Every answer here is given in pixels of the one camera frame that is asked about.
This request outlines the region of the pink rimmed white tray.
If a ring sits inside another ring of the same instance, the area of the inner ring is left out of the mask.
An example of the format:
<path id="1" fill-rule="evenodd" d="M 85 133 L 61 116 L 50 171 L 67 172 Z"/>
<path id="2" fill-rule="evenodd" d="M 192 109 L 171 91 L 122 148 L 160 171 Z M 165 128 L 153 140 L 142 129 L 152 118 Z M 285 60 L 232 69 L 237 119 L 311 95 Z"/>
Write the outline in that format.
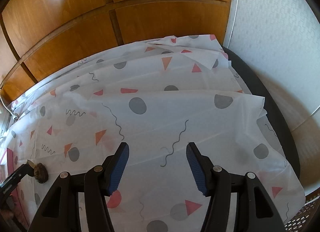
<path id="1" fill-rule="evenodd" d="M 16 170 L 14 170 L 13 151 L 6 149 L 4 157 L 7 159 L 8 177 L 1 183 L 1 209 L 10 210 L 10 206 L 7 200 L 13 198 L 13 220 L 15 224 L 21 229 L 21 231 L 27 231 L 29 223 L 22 209 L 21 201 L 18 195 L 17 187 L 20 181 L 26 176 L 34 176 L 33 168 L 28 162 L 22 164 Z"/>

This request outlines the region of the dark brown wrinkled fruit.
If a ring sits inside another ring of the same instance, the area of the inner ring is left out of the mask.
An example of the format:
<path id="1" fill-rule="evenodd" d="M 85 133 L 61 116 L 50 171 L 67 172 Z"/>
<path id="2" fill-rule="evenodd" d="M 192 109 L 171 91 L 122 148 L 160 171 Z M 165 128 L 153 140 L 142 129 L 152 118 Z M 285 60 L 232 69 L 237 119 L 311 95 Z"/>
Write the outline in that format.
<path id="1" fill-rule="evenodd" d="M 34 178 L 40 183 L 46 183 L 48 181 L 48 172 L 46 167 L 42 163 L 38 163 L 34 166 Z"/>

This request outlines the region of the wicker chair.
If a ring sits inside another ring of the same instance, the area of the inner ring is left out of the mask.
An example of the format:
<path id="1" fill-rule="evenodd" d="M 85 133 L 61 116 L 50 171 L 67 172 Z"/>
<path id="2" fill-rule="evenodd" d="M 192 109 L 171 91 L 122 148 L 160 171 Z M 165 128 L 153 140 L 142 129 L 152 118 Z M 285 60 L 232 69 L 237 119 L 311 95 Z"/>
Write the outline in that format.
<path id="1" fill-rule="evenodd" d="M 319 231 L 314 224 L 319 218 L 319 197 L 306 203 L 298 214 L 285 224 L 286 231 Z"/>

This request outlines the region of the purple cut sweet potato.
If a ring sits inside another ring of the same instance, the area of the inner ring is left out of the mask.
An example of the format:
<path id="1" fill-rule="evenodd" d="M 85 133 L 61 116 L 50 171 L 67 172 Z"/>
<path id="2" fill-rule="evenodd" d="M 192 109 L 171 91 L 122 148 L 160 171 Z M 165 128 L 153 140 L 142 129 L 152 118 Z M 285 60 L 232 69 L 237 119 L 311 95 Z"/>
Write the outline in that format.
<path id="1" fill-rule="evenodd" d="M 31 161 L 31 160 L 27 160 L 27 164 L 34 169 L 35 168 L 35 164 Z"/>

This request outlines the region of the white patterned tablecloth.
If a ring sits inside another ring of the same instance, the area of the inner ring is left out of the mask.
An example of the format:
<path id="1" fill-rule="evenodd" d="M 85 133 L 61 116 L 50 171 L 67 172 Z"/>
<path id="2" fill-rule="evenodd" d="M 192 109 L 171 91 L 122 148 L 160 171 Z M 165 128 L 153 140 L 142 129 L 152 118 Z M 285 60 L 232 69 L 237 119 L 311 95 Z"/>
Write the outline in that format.
<path id="1" fill-rule="evenodd" d="M 287 129 L 264 85 L 213 35 L 134 42 L 89 56 L 52 74 L 11 104 L 17 121 L 1 141 L 8 173 L 31 160 L 48 181 L 22 179 L 8 200 L 28 229 L 58 175 L 83 173 L 115 153 L 130 155 L 106 198 L 116 231 L 199 231 L 208 198 L 197 189 L 185 150 L 197 145 L 215 165 L 253 172 L 283 222 L 305 202 L 284 154 Z"/>

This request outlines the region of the wooden wall cabinet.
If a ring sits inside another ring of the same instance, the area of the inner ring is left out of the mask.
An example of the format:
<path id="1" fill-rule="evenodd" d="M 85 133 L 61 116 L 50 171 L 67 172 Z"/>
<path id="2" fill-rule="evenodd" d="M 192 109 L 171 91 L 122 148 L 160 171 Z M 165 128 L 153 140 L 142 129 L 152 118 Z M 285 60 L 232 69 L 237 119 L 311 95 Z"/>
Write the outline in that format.
<path id="1" fill-rule="evenodd" d="M 16 100 L 49 75 L 127 43 L 226 37 L 231 0 L 1 0 L 1 95 Z"/>

